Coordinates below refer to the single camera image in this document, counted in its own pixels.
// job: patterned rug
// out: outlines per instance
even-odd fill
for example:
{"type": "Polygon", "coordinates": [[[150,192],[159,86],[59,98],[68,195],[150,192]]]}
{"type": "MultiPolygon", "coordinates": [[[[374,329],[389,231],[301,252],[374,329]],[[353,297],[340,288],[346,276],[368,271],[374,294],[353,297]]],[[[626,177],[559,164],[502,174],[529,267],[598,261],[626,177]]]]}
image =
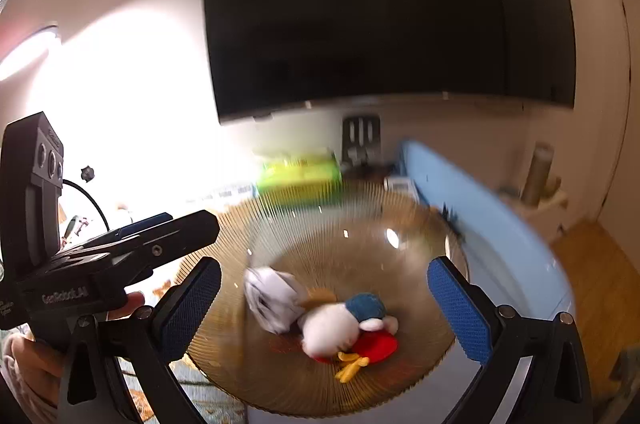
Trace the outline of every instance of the patterned rug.
{"type": "MultiPolygon", "coordinates": [[[[245,424],[246,406],[238,399],[216,388],[193,365],[188,356],[170,365],[184,393],[196,407],[202,418],[210,424],[245,424]]],[[[142,393],[133,365],[120,359],[120,368],[129,387],[140,418],[145,424],[159,424],[151,406],[142,393]]]]}

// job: blue gripper pad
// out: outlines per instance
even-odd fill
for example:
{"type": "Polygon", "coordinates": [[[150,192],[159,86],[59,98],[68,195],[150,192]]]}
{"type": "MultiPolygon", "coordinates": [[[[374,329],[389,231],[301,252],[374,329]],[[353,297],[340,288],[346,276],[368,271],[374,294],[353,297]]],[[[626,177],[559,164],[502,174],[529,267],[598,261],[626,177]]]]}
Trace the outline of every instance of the blue gripper pad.
{"type": "Polygon", "coordinates": [[[492,353],[490,327],[442,260],[436,258],[427,269],[427,284],[431,294],[440,305],[466,356],[485,365],[492,353]]]}
{"type": "Polygon", "coordinates": [[[222,271],[213,258],[201,258],[184,281],[162,297],[152,322],[162,359],[181,359],[220,290],[222,271]]]}

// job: wooden floor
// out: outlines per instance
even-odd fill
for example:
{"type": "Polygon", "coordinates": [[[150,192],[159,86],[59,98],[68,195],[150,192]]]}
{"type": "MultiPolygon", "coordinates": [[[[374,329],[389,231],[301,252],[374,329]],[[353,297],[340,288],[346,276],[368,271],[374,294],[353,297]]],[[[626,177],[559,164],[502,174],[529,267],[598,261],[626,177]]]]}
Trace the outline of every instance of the wooden floor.
{"type": "Polygon", "coordinates": [[[618,384],[609,373],[620,350],[640,344],[640,275],[596,222],[581,222],[551,245],[571,282],[594,403],[618,384]]]}

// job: white cloth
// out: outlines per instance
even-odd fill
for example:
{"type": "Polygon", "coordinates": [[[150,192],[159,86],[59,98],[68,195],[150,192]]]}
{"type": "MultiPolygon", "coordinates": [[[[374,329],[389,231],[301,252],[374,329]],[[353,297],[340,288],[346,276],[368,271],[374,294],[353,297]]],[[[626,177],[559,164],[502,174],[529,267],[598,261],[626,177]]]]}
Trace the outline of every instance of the white cloth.
{"type": "Polygon", "coordinates": [[[244,296],[258,324],[272,334],[288,332],[305,312],[299,303],[306,299],[306,290],[291,274],[271,267],[245,271],[244,296]]]}
{"type": "Polygon", "coordinates": [[[33,424],[55,424],[58,410],[35,393],[20,375],[11,344],[19,333],[8,335],[2,344],[2,377],[22,411],[33,424]]]}

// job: white feathers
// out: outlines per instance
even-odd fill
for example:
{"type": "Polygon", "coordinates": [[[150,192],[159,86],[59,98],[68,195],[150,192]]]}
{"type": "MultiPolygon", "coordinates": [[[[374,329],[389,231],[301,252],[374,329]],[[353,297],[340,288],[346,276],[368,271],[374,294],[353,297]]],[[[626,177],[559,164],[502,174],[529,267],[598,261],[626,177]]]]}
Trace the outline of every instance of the white feathers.
{"type": "Polygon", "coordinates": [[[349,350],[358,340],[358,320],[344,303],[322,305],[298,320],[302,329],[302,349],[309,357],[332,357],[349,350]]]}
{"type": "Polygon", "coordinates": [[[385,327],[385,330],[389,332],[392,336],[396,334],[398,331],[398,319],[393,316],[385,316],[382,318],[382,323],[385,327]]]}
{"type": "Polygon", "coordinates": [[[366,319],[360,322],[360,330],[364,330],[365,332],[375,332],[376,330],[382,330],[385,327],[385,324],[382,322],[382,319],[371,318],[366,319]]]}

